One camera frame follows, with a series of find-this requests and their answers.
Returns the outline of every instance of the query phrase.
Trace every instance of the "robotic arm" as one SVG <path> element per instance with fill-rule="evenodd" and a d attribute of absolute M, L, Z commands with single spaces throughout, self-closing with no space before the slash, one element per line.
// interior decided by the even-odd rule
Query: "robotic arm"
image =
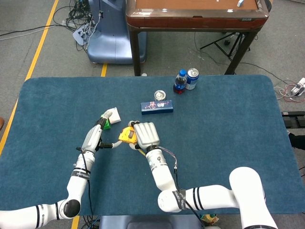
<path fill-rule="evenodd" d="M 99 148 L 113 148 L 116 144 L 103 144 L 102 130 L 112 115 L 106 111 L 96 125 L 87 133 L 79 150 L 75 168 L 67 185 L 68 198 L 55 204 L 41 204 L 13 211 L 0 211 L 0 229 L 35 229 L 48 224 L 51 220 L 71 219 L 81 210 L 81 197 L 85 191 L 94 164 L 94 154 Z"/>
<path fill-rule="evenodd" d="M 157 187 L 159 208 L 165 212 L 180 212 L 213 208 L 239 208 L 243 229 L 277 229 L 265 204 L 264 189 L 258 173 L 248 167 L 233 170 L 229 180 L 232 190 L 220 185 L 177 190 L 162 150 L 158 149 L 160 139 L 153 123 L 131 122 L 137 144 L 146 151 L 146 159 Z"/>

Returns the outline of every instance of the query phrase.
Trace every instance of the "blue table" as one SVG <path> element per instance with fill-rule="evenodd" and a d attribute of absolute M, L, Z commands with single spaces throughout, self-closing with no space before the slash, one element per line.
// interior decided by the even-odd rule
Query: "blue table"
<path fill-rule="evenodd" d="M 153 100 L 156 90 L 166 91 L 174 112 L 141 115 L 140 103 Z M 178 157 L 181 188 L 230 188 L 230 172 L 248 166 L 260 174 L 272 213 L 305 210 L 304 186 L 273 86 L 262 75 L 201 76 L 194 90 L 181 95 L 173 93 L 173 77 L 26 81 L 0 157 L 0 210 L 65 199 L 79 154 L 75 147 L 112 107 L 122 121 L 103 132 L 104 142 L 115 142 L 130 120 L 154 122 L 161 145 Z M 165 156 L 172 169 L 172 159 Z M 96 154 L 91 187 L 95 215 L 164 214 L 146 159 L 126 144 Z M 91 214 L 87 190 L 81 214 Z"/>

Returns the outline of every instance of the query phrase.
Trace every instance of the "black table leg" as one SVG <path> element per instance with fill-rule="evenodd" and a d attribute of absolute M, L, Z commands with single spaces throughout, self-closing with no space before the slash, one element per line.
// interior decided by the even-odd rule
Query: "black table leg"
<path fill-rule="evenodd" d="M 248 50 L 249 46 L 251 45 L 252 41 L 256 37 L 258 32 L 247 32 L 245 33 L 245 37 L 243 39 L 242 44 L 239 46 L 234 58 L 232 59 L 227 71 L 225 71 L 225 75 L 233 75 L 235 69 L 237 68 L 239 62 L 242 60 L 245 52 Z"/>
<path fill-rule="evenodd" d="M 139 49 L 139 39 L 137 31 L 129 31 L 130 45 L 132 48 L 132 62 L 133 70 L 135 76 L 141 75 L 141 66 L 140 66 L 140 49 Z"/>

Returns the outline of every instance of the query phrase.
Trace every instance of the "gray carpet floor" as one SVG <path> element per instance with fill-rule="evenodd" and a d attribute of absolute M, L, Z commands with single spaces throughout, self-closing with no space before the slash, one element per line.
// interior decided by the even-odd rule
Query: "gray carpet floor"
<path fill-rule="evenodd" d="M 69 4 L 61 0 L 57 9 Z M 46 24 L 53 1 L 1 0 L 0 34 Z M 56 14 L 56 20 L 68 17 L 68 8 Z M 7 124 L 18 98 L 20 88 L 29 70 L 42 32 L 0 41 L 0 116 Z M 148 57 L 142 72 L 148 75 L 175 75 L 180 68 L 195 67 L 201 74 L 223 74 L 228 59 L 215 46 L 199 52 L 196 49 L 223 36 L 220 33 L 151 32 L 148 37 Z M 251 45 L 243 62 L 259 65 L 278 78 L 298 82 L 305 77 L 305 4 L 290 0 L 275 0 L 270 17 Z M 32 77 L 78 77 L 101 75 L 102 65 L 89 61 L 84 51 L 75 49 L 71 32 L 65 28 L 50 28 Z M 284 84 L 270 73 L 255 66 L 241 63 L 237 74 L 265 74 L 274 85 Z M 108 65 L 106 77 L 132 76 L 132 65 Z M 279 100 L 282 111 L 304 111 L 305 103 L 287 103 Z M 292 130 L 305 135 L 304 129 Z M 298 165 L 305 166 L 305 151 L 295 150 Z M 238 215 L 220 216 L 222 229 L 241 228 Z M 305 215 L 274 215 L 279 229 L 305 228 Z M 51 222 L 47 229 L 69 229 L 71 220 Z"/>

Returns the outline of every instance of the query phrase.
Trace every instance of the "blue box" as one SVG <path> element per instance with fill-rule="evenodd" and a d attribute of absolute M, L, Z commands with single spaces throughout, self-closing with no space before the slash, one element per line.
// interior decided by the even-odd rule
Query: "blue box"
<path fill-rule="evenodd" d="M 143 115 L 170 113 L 173 112 L 173 102 L 164 100 L 141 103 L 141 112 Z"/>

